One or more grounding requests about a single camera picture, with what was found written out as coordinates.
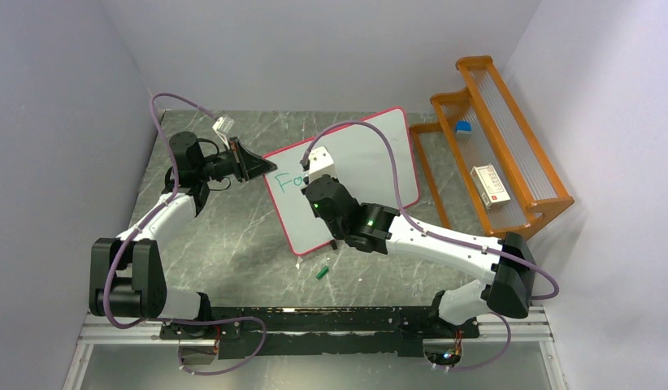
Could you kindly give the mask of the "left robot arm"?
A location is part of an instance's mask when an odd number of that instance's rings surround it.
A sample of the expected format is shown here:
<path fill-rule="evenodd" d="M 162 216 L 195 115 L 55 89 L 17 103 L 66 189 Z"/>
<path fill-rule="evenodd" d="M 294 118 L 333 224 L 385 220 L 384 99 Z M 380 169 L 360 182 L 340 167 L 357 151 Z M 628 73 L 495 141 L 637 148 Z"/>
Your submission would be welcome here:
<path fill-rule="evenodd" d="M 91 249 L 89 309 L 92 314 L 139 319 L 178 319 L 191 336 L 213 330 L 215 316 L 204 293 L 167 286 L 161 254 L 181 228 L 207 203 L 209 183 L 234 176 L 245 182 L 276 170 L 270 161 L 248 151 L 236 137 L 224 150 L 205 156 L 203 139 L 192 132 L 173 135 L 169 146 L 176 161 L 165 176 L 155 207 L 115 238 L 100 238 Z"/>

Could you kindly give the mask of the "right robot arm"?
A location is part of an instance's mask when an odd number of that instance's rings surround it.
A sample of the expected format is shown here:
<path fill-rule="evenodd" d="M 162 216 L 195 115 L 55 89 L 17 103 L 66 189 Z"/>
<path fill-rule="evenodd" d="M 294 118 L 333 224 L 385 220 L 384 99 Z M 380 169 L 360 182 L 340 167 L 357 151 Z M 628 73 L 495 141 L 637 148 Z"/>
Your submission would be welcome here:
<path fill-rule="evenodd" d="M 429 260 L 473 277 L 438 294 L 427 316 L 435 335 L 448 336 L 468 319 L 490 312 L 511 319 L 528 316 L 536 262 L 518 233 L 472 236 L 407 219 L 393 207 L 358 202 L 329 175 L 301 192 L 333 237 L 358 251 Z"/>

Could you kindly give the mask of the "green marker cap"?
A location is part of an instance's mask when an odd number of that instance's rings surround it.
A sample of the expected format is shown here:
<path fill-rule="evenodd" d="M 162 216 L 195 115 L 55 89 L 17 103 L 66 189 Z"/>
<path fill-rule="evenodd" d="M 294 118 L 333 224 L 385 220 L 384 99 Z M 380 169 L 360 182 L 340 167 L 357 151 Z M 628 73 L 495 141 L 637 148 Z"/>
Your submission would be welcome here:
<path fill-rule="evenodd" d="M 316 279 L 320 280 L 322 279 L 327 273 L 329 272 L 329 267 L 324 266 L 317 274 L 316 274 Z"/>

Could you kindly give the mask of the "pink-framed whiteboard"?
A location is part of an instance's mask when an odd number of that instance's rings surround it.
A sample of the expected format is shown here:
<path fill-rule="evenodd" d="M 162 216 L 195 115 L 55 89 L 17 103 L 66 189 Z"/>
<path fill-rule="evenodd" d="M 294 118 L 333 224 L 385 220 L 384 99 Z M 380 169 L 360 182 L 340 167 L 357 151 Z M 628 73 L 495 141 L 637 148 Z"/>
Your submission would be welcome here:
<path fill-rule="evenodd" d="M 420 198 L 419 178 L 405 111 L 393 107 L 365 121 L 388 139 L 397 165 L 401 199 L 405 207 L 412 206 Z M 290 249 L 297 256 L 323 248 L 332 240 L 325 223 L 314 217 L 301 194 L 305 172 L 300 161 L 311 141 L 307 138 L 264 156 L 277 166 L 265 175 L 265 182 Z M 388 151 L 372 130 L 360 125 L 338 128 L 316 145 L 332 153 L 337 178 L 358 201 L 397 205 Z"/>

